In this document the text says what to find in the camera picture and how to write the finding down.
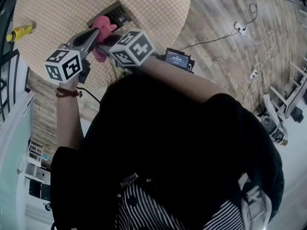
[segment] striped shirt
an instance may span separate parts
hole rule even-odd
[[[188,230],[137,184],[125,187],[115,222],[119,230]],[[202,230],[243,230],[240,210],[229,200],[221,205]]]

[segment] small screen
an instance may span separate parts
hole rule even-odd
[[[175,66],[188,68],[189,57],[168,51],[165,61]]]

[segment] pink plush toy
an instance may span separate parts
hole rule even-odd
[[[111,24],[109,18],[106,16],[99,16],[92,25],[92,28],[98,28],[100,30],[97,43],[103,43],[103,41],[111,36],[112,31],[114,31],[117,26],[115,24]],[[93,50],[94,57],[99,62],[105,62],[107,55],[102,53],[100,50],[94,48]]]

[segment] round table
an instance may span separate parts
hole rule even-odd
[[[17,41],[19,52],[30,69],[47,81],[45,60],[74,34],[85,30],[86,22],[117,0],[17,0],[13,25],[36,22],[32,34]],[[132,22],[120,30],[141,28],[162,54],[176,40],[187,18],[190,0],[120,0]],[[121,74],[107,60],[99,63],[91,53],[91,71],[85,86],[92,89],[114,83]]]

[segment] electrical outlet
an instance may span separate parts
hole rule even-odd
[[[235,22],[235,28],[237,31],[239,31],[242,35],[245,35],[246,31],[244,31],[244,27],[239,23],[239,22]]]

